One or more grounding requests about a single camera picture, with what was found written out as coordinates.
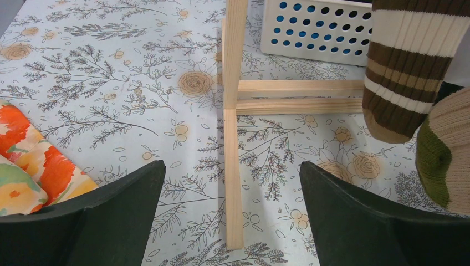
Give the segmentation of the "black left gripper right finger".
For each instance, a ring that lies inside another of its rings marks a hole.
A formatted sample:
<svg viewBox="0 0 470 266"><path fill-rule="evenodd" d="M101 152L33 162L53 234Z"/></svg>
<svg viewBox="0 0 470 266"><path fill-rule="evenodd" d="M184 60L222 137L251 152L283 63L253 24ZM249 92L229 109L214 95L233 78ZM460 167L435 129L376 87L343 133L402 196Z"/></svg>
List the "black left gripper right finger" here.
<svg viewBox="0 0 470 266"><path fill-rule="evenodd" d="M468 265L469 220L414 209L305 161L300 182L321 265Z"/></svg>

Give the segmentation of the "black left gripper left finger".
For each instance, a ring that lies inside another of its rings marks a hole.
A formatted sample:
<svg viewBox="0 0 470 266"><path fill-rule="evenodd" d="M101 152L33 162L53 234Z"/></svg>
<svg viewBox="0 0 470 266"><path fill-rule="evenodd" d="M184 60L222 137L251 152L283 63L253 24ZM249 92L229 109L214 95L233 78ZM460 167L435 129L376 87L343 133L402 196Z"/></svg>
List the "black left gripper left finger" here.
<svg viewBox="0 0 470 266"><path fill-rule="evenodd" d="M73 199L1 218L2 265L141 265L165 179L155 160Z"/></svg>

